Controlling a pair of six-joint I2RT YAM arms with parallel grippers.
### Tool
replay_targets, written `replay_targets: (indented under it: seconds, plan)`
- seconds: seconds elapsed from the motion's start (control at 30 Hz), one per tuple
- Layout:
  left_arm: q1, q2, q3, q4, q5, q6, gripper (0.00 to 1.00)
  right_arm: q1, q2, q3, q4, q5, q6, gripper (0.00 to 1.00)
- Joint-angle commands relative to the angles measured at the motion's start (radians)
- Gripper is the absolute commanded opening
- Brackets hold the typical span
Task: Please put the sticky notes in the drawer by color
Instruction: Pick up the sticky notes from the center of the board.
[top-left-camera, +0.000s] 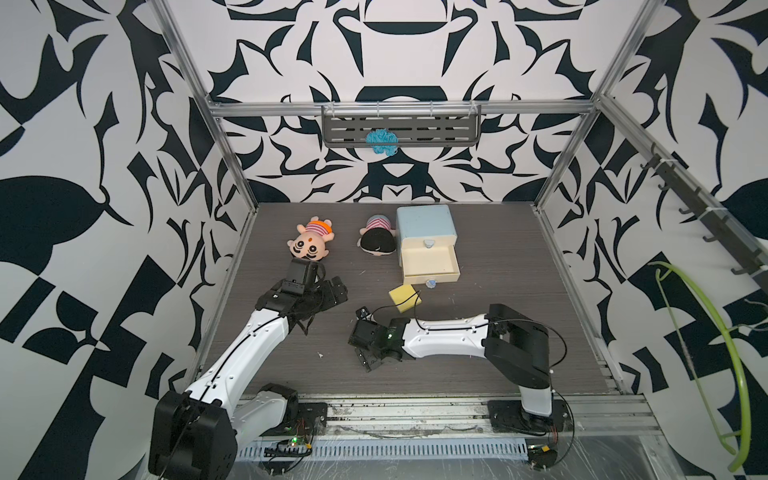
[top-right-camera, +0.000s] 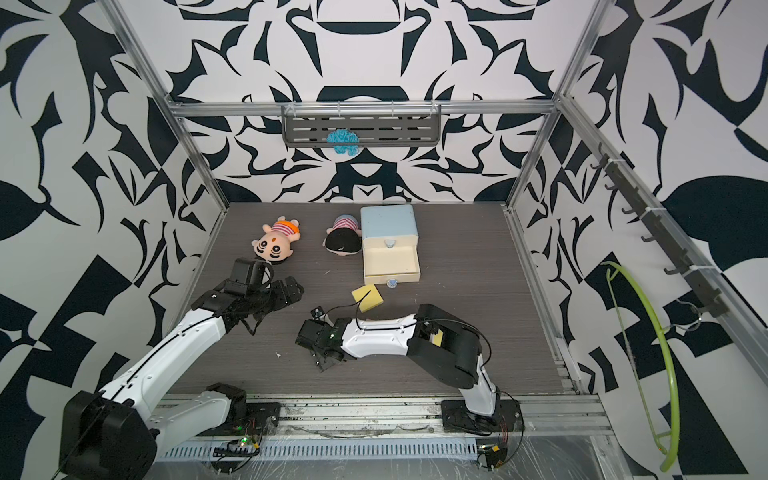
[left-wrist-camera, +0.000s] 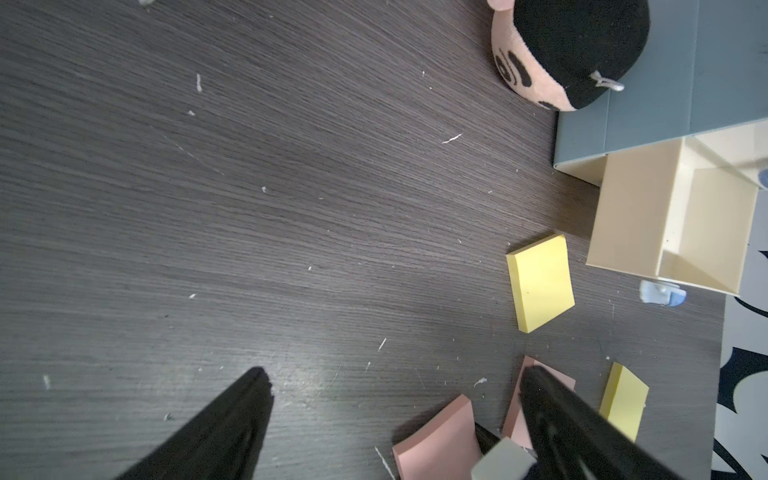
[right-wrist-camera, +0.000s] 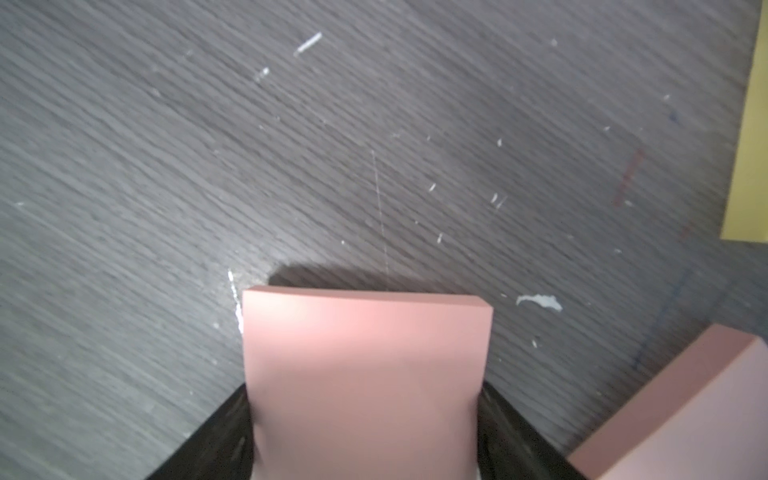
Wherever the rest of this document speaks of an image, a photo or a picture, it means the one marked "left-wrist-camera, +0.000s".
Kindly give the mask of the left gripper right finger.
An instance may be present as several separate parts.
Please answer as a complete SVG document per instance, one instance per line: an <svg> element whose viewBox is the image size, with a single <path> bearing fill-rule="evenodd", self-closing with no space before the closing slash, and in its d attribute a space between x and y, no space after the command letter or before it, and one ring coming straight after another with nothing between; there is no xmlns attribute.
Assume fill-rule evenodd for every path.
<svg viewBox="0 0 768 480"><path fill-rule="evenodd" d="M537 463L529 479L677 479L552 373L523 370L520 401Z"/></svg>

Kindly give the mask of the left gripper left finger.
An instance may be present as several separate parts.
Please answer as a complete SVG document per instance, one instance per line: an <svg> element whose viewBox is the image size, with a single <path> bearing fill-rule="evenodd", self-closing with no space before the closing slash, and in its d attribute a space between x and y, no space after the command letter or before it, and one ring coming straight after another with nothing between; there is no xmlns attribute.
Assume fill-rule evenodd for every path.
<svg viewBox="0 0 768 480"><path fill-rule="evenodd" d="M274 405L266 371L253 367L121 479L251 479Z"/></svg>

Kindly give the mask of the pink sticky note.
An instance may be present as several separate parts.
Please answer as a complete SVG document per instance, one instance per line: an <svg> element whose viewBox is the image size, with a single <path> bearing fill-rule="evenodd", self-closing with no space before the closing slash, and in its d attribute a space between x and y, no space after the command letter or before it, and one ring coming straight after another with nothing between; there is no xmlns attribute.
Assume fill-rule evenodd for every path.
<svg viewBox="0 0 768 480"><path fill-rule="evenodd" d="M471 479L482 453L470 399L459 395L392 451L403 480Z"/></svg>
<svg viewBox="0 0 768 480"><path fill-rule="evenodd" d="M529 436L529 432L528 432L528 428L527 428L527 424L526 424L526 420L525 420L525 416L524 416L524 412L521 404L520 389L521 389L521 382L522 382L522 376L523 376L524 370L532 366L542 366L545 370L549 371L553 376L555 376L561 383L563 383L571 391L575 389L575 385L576 385L576 380L571 378L570 376L558 370L555 370L532 357L529 357L529 356L524 357L522 366L515 384L510 406L509 406L509 409L504 421L504 425L502 428L502 435L504 437L510 438L517 445L527 450L532 450L533 445Z"/></svg>

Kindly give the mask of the yellow sticky note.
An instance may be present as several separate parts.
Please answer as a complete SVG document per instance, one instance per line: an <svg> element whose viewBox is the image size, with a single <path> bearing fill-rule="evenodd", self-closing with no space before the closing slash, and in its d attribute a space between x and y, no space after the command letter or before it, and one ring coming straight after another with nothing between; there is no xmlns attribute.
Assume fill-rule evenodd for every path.
<svg viewBox="0 0 768 480"><path fill-rule="evenodd" d="M649 386L627 367L612 364L599 414L635 442L646 406Z"/></svg>
<svg viewBox="0 0 768 480"><path fill-rule="evenodd" d="M531 333L575 306L563 234L512 251L506 261L521 332Z"/></svg>

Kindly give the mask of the light blue drawer box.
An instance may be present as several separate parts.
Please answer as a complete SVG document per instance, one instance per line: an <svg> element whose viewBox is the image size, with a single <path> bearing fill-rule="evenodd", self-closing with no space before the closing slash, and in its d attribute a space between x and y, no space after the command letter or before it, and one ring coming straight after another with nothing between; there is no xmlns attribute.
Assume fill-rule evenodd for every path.
<svg viewBox="0 0 768 480"><path fill-rule="evenodd" d="M559 117L600 195L589 266L735 295L767 168L767 5L654 1L624 90Z"/></svg>

